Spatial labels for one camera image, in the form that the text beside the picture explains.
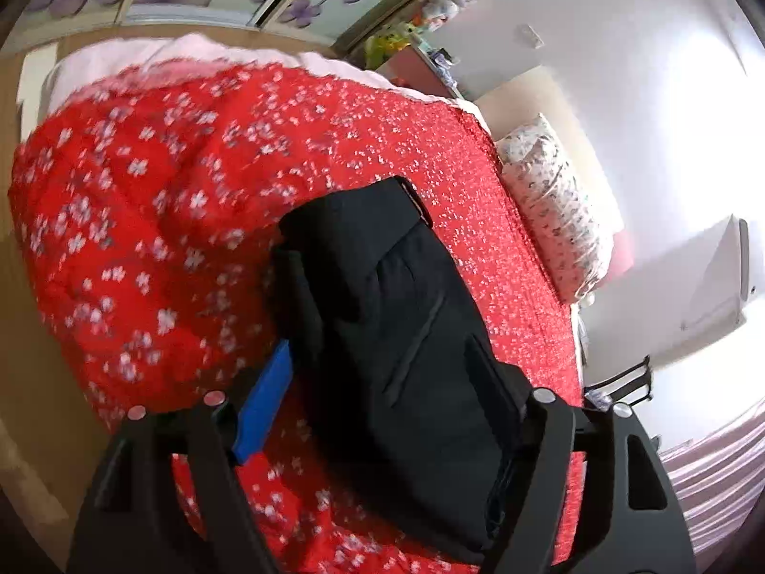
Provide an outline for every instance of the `black chair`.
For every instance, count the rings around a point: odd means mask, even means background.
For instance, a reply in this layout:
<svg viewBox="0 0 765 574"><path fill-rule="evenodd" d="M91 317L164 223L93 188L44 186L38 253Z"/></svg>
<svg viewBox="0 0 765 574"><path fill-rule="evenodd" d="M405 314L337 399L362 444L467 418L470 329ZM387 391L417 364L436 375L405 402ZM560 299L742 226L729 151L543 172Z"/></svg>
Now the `black chair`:
<svg viewBox="0 0 765 574"><path fill-rule="evenodd" d="M585 386L584 387L584 398L585 403L588 407L594 408L596 407L596 404L594 404L592 401L590 401L590 398L588 397L588 393L591 392L598 392L598 393L605 393L611 398L612 403L616 403L630 395L631 393L634 393L636 390L641 389L644 386L648 387L648 392L633 402L627 402L629 406L636 406L636 404L642 402L642 401L650 401L653 399L653 371L651 369L651 356L646 356L641 362L636 364L635 366L631 366L626 371L622 371L622 373L614 375L613 377L610 377L608 379L605 379L603 382L599 382L597 384L593 384L591 386ZM616 390L612 391L611 393L606 393L606 389L614 384L615 382L618 382L620 379L627 377L630 374L636 373L636 376L628 381L626 381L625 384L617 388Z"/></svg>

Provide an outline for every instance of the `wooden floor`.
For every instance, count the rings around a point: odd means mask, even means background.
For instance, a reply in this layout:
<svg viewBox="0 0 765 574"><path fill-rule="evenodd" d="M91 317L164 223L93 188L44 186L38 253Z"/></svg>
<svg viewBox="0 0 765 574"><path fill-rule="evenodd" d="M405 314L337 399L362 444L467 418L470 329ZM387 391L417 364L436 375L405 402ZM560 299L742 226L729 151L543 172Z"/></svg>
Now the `wooden floor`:
<svg viewBox="0 0 765 574"><path fill-rule="evenodd" d="M59 58L114 37L189 32L250 49L333 55L326 46L248 30L128 26L67 36L59 40ZM32 535L63 567L79 503L108 435L40 323L12 234L5 193L18 144L16 91L24 55L0 59L0 487Z"/></svg>

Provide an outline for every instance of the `patterned pillowcase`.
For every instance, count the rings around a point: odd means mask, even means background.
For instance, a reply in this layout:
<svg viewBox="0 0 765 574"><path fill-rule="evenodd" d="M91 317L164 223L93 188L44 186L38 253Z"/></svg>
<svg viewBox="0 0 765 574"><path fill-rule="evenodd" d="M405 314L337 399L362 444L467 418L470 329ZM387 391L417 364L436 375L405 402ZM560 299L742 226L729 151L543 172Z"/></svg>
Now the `patterned pillowcase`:
<svg viewBox="0 0 765 574"><path fill-rule="evenodd" d="M608 272L613 235L598 222L541 114L496 143L502 181L523 214L561 300L574 304Z"/></svg>

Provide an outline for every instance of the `pink curtain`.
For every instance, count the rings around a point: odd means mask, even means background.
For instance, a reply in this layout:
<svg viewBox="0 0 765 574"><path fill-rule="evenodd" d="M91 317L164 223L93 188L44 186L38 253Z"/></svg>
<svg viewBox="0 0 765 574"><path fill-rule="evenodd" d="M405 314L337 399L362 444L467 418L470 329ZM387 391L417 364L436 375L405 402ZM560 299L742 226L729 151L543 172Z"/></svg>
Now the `pink curtain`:
<svg viewBox="0 0 765 574"><path fill-rule="evenodd" d="M703 572L725 549L765 487L765 399L705 439L659 457L680 500Z"/></svg>

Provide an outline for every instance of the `white sheet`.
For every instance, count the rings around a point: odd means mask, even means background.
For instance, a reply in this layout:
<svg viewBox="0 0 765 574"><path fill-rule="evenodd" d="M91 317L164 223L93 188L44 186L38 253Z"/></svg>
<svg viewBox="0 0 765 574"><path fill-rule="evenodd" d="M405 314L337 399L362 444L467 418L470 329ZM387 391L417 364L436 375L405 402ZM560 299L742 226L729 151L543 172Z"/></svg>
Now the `white sheet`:
<svg viewBox="0 0 765 574"><path fill-rule="evenodd" d="M177 58L201 61L224 59L231 63L281 63L286 67L302 67L315 76L336 76L355 82L399 92L418 101L445 101L450 105L473 114L488 132L489 128L477 105L464 99L446 99L423 95L410 88L393 86L387 79L373 71L360 69L343 62L331 60L317 53L287 55L276 49L243 49L228 47L211 41L202 34L186 34L179 39L112 39L85 47L56 65L44 89L43 102L47 114L59 109L75 91L101 78L116 75L129 66L149 67Z"/></svg>

